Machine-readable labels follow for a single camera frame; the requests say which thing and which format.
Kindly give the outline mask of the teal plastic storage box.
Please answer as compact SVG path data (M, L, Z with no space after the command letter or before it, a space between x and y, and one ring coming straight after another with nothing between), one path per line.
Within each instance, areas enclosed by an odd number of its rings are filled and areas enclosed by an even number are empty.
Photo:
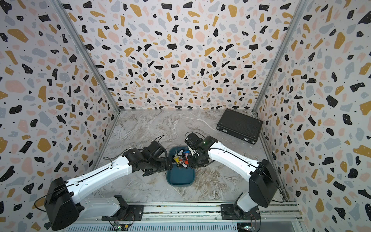
M166 179L169 185L173 187L188 187L191 186L196 179L196 171L190 168L189 165L184 167L182 165L184 160L187 160L187 156L190 155L187 146L178 146L170 149L169 157L172 160L172 169L167 171ZM179 163L176 163L173 159L174 156L179 156Z

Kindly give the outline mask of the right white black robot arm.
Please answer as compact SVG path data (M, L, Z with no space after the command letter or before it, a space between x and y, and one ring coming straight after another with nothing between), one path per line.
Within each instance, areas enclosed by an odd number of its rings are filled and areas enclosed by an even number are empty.
M259 207L267 208L276 192L280 191L277 174L268 160L247 158L213 137L200 138L193 132L185 138L185 143L190 151L187 160L191 168L205 167L217 161L248 182L248 192L242 193L234 204L222 210L225 219L260 218Z

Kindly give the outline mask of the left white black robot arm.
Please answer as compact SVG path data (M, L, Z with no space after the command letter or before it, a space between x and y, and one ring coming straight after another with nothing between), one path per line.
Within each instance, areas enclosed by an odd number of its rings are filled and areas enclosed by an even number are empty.
M44 212L47 213L51 229L59 231L71 226L79 218L101 217L109 222L127 219L129 205L121 195L106 200L92 200L87 197L101 187L130 175L143 171L144 176L168 171L172 159L163 148L154 152L144 149L127 149L118 157L96 170L79 177L64 180L59 177L50 184L48 193L43 197Z

